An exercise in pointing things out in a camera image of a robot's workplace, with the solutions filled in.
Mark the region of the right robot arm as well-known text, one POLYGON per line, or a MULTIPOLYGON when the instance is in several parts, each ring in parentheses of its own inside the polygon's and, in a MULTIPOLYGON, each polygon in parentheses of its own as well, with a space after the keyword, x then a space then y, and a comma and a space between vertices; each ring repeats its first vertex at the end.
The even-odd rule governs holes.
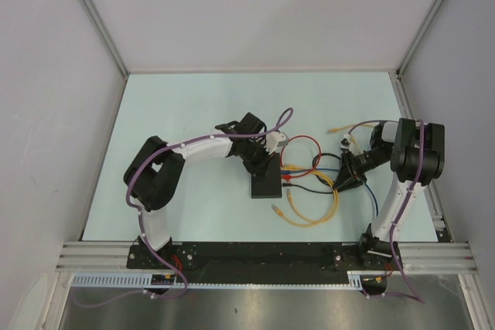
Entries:
POLYGON ((445 165, 445 126, 401 118, 378 121, 370 136, 370 150, 351 144, 353 129, 341 141, 340 170, 335 194, 367 184, 366 173, 386 163, 392 183, 377 215, 355 244, 332 248, 335 270, 380 270, 398 259, 401 228, 415 200, 445 165))

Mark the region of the black network switch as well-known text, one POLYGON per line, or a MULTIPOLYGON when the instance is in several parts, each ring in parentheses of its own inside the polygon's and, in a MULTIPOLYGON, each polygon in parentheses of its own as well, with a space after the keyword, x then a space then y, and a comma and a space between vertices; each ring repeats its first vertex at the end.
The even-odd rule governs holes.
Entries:
POLYGON ((282 197, 280 154, 276 152, 273 158, 279 158, 279 176, 266 178, 251 176, 252 199, 280 199, 282 197))

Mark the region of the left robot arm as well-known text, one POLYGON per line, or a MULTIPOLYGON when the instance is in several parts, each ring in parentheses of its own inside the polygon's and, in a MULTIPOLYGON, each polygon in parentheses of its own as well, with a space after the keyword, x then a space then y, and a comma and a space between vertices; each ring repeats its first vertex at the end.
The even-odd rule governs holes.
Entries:
POLYGON ((148 138, 126 170, 126 202, 138 211, 141 238, 148 243, 143 257, 153 267, 167 265, 172 237, 164 208, 172 201, 188 165, 216 158, 238 157, 249 174, 263 179, 276 150, 288 139, 281 124, 268 130, 263 121, 247 113, 240 121, 218 124, 198 138, 170 145, 158 136, 148 138))

